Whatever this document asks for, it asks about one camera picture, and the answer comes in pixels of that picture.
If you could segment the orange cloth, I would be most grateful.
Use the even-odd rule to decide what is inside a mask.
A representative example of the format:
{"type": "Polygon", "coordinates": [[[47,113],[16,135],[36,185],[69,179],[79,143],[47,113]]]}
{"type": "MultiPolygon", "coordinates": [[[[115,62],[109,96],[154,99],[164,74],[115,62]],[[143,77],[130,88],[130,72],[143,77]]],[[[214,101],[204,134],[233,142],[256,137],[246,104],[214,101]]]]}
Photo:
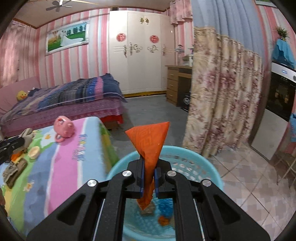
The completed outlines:
{"type": "Polygon", "coordinates": [[[141,210],[145,210],[152,201],[154,191],[154,169],[164,145],[170,123],[155,123],[145,126],[134,126],[125,133],[136,151],[144,159],[144,194],[137,200],[141,210]]]}

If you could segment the blue plastic bag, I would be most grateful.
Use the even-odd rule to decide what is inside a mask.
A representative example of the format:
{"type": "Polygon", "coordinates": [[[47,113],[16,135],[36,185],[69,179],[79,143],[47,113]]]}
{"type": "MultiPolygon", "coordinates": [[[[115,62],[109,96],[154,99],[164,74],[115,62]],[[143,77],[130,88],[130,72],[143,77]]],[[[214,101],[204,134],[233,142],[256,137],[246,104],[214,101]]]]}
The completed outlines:
{"type": "Polygon", "coordinates": [[[174,213],[174,204],[171,198],[159,199],[158,208],[161,216],[165,218],[171,218],[174,213]]]}

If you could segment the cream round lid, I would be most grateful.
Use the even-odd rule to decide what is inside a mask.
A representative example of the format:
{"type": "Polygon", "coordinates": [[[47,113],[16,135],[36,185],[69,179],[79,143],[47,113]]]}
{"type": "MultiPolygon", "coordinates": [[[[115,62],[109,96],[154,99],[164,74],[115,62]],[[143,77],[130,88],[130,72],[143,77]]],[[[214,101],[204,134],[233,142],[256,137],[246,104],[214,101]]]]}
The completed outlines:
{"type": "Polygon", "coordinates": [[[39,146],[34,146],[32,147],[29,151],[28,151],[28,157],[31,159],[31,160],[35,160],[37,159],[37,157],[39,156],[40,154],[40,147],[39,146]]]}

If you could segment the orange peel piece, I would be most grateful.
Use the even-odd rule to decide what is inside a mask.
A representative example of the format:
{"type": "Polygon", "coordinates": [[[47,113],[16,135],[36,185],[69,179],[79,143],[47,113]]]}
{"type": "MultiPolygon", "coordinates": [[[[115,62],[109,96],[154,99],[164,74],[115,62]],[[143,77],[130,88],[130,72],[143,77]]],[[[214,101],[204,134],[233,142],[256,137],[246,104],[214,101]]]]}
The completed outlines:
{"type": "Polygon", "coordinates": [[[170,221],[171,221],[170,218],[166,218],[164,216],[160,216],[159,219],[158,219],[158,223],[161,226],[168,226],[168,225],[170,225],[170,221]]]}

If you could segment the purple bed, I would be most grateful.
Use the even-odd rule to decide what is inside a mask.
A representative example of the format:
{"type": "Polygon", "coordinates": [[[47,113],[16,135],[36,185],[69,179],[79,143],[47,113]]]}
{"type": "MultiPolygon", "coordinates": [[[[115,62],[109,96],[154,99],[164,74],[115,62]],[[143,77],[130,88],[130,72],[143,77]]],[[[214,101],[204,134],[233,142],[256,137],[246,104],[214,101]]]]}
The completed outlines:
{"type": "Polygon", "coordinates": [[[72,120],[93,115],[99,117],[104,123],[115,121],[121,124],[123,122],[123,103],[118,98],[104,98],[86,103],[60,106],[20,116],[6,125],[1,125],[1,132],[5,137],[10,137],[18,135],[26,128],[50,126],[60,115],[64,115],[72,120]]]}

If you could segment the light blue plastic basket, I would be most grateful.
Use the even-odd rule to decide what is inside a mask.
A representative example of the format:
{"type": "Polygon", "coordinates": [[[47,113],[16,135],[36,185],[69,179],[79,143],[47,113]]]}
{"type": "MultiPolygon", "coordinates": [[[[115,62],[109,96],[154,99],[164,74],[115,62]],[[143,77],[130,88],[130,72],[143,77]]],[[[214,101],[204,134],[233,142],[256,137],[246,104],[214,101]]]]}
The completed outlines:
{"type": "MultiPolygon", "coordinates": [[[[223,190],[223,181],[217,169],[203,156],[176,146],[163,146],[160,159],[170,162],[172,170],[186,176],[187,179],[201,182],[211,180],[223,190]]],[[[125,205],[123,224],[123,240],[175,240],[173,226],[161,226],[158,219],[161,216],[159,203],[163,202],[153,196],[152,203],[156,206],[153,215],[143,216],[135,199],[128,199],[125,205]]]]}

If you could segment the yellow duck plush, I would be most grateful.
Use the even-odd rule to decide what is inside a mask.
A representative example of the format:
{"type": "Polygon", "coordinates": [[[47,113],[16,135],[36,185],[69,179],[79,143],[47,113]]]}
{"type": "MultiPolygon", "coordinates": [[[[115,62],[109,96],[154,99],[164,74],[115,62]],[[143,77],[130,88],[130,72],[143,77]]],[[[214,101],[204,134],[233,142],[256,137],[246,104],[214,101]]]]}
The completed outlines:
{"type": "Polygon", "coordinates": [[[22,100],[24,100],[24,99],[26,99],[28,97],[28,92],[25,92],[25,91],[19,91],[18,93],[17,93],[17,95],[16,95],[16,99],[18,100],[18,101],[22,101],[22,100]]]}

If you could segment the colourful cartoon bed sheet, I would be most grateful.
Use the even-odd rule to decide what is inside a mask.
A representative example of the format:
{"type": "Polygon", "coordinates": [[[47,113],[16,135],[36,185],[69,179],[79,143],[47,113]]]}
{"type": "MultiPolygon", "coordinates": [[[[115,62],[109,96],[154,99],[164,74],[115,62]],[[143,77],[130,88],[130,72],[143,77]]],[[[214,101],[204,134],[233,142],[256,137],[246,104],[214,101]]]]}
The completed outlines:
{"type": "Polygon", "coordinates": [[[21,156],[27,166],[12,188],[1,180],[8,220],[21,237],[88,180],[105,181],[119,160],[99,118],[81,118],[74,126],[75,134],[61,143],[55,142],[52,126],[36,130],[30,146],[40,148],[39,156],[34,160],[21,156]]]}

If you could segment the pink cartoon cup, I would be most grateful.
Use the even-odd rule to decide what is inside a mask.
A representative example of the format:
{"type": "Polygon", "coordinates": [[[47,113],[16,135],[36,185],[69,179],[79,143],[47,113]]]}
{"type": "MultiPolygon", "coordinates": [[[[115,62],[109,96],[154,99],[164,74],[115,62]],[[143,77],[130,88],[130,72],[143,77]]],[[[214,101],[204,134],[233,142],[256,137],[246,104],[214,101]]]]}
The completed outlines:
{"type": "Polygon", "coordinates": [[[63,115],[56,118],[53,127],[56,133],[55,141],[58,143],[63,142],[66,138],[72,137],[75,133],[73,121],[63,115]]]}

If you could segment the black box under desk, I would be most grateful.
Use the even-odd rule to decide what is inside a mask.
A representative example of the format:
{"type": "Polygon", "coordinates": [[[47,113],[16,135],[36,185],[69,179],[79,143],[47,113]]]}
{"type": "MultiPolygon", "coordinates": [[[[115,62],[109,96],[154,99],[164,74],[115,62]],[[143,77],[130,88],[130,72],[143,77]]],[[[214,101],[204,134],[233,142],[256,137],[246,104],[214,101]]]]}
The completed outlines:
{"type": "Polygon", "coordinates": [[[181,109],[188,112],[190,106],[190,92],[184,92],[181,95],[181,109]]]}

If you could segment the striped blue purple quilt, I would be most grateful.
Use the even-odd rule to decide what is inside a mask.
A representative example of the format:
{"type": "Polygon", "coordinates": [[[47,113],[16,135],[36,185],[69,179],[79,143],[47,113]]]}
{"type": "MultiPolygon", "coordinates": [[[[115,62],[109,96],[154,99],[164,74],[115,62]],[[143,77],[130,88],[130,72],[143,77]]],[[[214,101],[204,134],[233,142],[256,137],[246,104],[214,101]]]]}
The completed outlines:
{"type": "Polygon", "coordinates": [[[81,78],[51,88],[35,88],[1,117],[1,125],[6,125],[20,116],[104,98],[118,98],[126,102],[119,88],[119,82],[109,73],[88,79],[81,78]]]}

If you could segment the pink window curtain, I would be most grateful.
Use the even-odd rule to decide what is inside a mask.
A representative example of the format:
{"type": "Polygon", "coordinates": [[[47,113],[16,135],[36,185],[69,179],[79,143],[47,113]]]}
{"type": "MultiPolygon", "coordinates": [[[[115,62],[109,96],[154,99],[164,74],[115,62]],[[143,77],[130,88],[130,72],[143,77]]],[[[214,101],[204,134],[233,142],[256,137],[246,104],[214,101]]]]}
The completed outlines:
{"type": "Polygon", "coordinates": [[[38,77],[35,56],[36,30],[12,20],[1,37],[1,87],[38,77]]]}

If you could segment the wooden desk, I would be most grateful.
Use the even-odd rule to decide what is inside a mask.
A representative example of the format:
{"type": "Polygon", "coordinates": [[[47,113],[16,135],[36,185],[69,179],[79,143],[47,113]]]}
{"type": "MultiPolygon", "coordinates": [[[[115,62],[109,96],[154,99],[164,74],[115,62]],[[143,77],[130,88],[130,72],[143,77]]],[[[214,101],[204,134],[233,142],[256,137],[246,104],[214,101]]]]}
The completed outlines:
{"type": "Polygon", "coordinates": [[[166,100],[177,107],[183,106],[184,98],[190,95],[192,67],[166,65],[166,100]]]}

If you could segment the white wardrobe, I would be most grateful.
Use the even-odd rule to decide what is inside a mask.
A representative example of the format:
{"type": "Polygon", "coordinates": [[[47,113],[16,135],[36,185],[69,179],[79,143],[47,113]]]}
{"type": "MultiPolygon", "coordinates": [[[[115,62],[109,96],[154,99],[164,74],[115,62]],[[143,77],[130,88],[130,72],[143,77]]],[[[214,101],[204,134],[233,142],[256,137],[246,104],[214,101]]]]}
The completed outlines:
{"type": "Polygon", "coordinates": [[[165,91],[175,63],[169,16],[140,11],[109,13],[109,72],[123,94],[165,91]]]}

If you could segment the desk lamp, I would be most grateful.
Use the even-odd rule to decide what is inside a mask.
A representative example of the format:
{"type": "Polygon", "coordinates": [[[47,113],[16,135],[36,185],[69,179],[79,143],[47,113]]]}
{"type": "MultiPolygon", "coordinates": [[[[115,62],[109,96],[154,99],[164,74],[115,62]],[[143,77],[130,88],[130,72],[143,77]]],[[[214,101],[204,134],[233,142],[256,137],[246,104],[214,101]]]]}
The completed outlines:
{"type": "Polygon", "coordinates": [[[177,54],[177,65],[182,66],[183,55],[184,55],[183,45],[179,44],[175,49],[175,53],[177,54]]]}

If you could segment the framed wedding picture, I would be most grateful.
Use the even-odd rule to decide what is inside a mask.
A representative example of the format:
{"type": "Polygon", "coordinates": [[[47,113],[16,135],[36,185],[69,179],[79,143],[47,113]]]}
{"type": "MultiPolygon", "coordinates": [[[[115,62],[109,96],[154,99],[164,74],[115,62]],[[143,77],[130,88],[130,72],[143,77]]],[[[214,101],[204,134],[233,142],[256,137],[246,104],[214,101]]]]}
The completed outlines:
{"type": "Polygon", "coordinates": [[[46,34],[46,55],[89,43],[90,20],[75,22],[46,34]]]}

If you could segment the floral beige curtain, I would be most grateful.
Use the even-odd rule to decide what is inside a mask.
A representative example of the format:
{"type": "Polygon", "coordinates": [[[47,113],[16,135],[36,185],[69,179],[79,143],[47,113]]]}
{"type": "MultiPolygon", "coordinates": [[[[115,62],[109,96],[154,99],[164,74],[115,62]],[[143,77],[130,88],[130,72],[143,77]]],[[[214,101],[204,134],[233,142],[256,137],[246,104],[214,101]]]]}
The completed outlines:
{"type": "Polygon", "coordinates": [[[253,128],[264,76],[254,1],[192,1],[194,51],[183,146],[204,157],[239,147],[253,128]]]}

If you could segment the ceiling fan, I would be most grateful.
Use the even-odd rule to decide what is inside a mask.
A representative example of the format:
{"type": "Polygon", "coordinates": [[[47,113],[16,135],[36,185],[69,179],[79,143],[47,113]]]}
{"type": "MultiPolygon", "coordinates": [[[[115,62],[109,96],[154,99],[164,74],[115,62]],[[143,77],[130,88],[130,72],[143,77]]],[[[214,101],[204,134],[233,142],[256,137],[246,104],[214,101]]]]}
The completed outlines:
{"type": "Polygon", "coordinates": [[[62,8],[72,8],[72,6],[67,5],[70,1],[66,1],[64,4],[64,1],[52,1],[52,6],[46,8],[46,11],[52,11],[55,10],[55,12],[60,12],[62,8]]]}

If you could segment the blue cloth with plant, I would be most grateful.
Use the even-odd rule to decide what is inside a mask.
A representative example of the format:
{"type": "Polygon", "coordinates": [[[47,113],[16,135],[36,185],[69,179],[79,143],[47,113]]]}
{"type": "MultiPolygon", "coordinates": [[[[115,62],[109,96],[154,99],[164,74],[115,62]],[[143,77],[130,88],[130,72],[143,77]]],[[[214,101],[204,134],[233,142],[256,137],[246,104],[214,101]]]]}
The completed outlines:
{"type": "Polygon", "coordinates": [[[289,38],[288,31],[281,26],[275,28],[279,38],[276,41],[272,52],[272,60],[284,64],[289,68],[295,68],[295,58],[290,45],[287,42],[289,38]]]}

